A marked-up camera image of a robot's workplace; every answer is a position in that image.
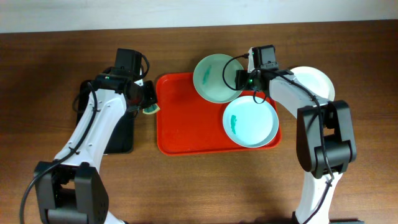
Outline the green stained sponge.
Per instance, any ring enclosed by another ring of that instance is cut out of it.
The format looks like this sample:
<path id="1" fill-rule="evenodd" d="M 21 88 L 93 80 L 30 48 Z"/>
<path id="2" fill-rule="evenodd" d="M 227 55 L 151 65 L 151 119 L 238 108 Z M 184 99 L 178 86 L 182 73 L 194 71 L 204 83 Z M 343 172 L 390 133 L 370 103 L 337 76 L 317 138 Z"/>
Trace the green stained sponge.
<path id="1" fill-rule="evenodd" d="M 144 114 L 156 114 L 159 110 L 160 110 L 160 107 L 155 103 L 155 104 L 153 104 L 153 105 L 150 105 L 150 106 L 147 107 L 147 108 L 144 108 L 144 109 L 142 110 L 142 112 L 143 112 Z"/>

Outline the mint green plate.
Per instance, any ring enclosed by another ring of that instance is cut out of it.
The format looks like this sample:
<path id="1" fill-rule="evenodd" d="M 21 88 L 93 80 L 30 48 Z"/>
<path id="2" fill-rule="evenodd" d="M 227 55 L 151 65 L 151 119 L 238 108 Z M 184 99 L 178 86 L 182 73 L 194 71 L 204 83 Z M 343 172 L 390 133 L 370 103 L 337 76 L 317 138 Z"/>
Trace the mint green plate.
<path id="1" fill-rule="evenodd" d="M 195 67 L 193 84 L 198 94 L 205 100 L 212 103 L 227 103 L 242 93 L 242 90 L 232 90 L 224 83 L 223 78 L 229 86 L 236 88 L 236 72 L 243 69 L 237 60 L 233 60 L 223 72 L 224 66 L 230 59 L 232 57 L 229 55 L 213 54 L 203 58 Z"/>

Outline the white plate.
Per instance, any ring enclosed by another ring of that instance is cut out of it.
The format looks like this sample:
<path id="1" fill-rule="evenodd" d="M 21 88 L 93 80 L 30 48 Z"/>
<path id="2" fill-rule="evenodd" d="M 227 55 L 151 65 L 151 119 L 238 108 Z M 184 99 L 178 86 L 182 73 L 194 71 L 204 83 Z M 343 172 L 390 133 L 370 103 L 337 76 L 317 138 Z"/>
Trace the white plate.
<path id="1" fill-rule="evenodd" d="M 297 80 L 309 90 L 330 101 L 335 99 L 335 89 L 329 77 L 321 70 L 313 67 L 300 66 L 290 70 Z"/>

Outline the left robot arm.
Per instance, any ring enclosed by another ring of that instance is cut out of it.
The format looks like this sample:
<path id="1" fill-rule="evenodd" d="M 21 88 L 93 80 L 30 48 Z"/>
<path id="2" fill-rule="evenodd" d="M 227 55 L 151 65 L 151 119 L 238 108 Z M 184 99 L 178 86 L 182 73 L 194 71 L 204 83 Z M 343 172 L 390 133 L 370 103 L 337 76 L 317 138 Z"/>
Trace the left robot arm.
<path id="1" fill-rule="evenodd" d="M 157 103 L 154 84 L 102 73 L 86 89 L 86 109 L 70 139 L 52 162 L 41 161 L 34 171 L 42 223 L 122 223 L 109 211 L 101 160 L 123 118 Z"/>

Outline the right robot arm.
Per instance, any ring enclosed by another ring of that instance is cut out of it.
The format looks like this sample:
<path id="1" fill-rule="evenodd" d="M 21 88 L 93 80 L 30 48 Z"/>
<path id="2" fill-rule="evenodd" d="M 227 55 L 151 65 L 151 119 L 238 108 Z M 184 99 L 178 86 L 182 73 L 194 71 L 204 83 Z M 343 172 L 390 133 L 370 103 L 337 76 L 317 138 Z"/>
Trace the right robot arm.
<path id="1" fill-rule="evenodd" d="M 336 185 L 357 156 L 347 102 L 335 100 L 331 80 L 313 67 L 239 70 L 236 82 L 238 88 L 266 92 L 296 118 L 296 153 L 304 183 L 292 221 L 329 223 Z"/>

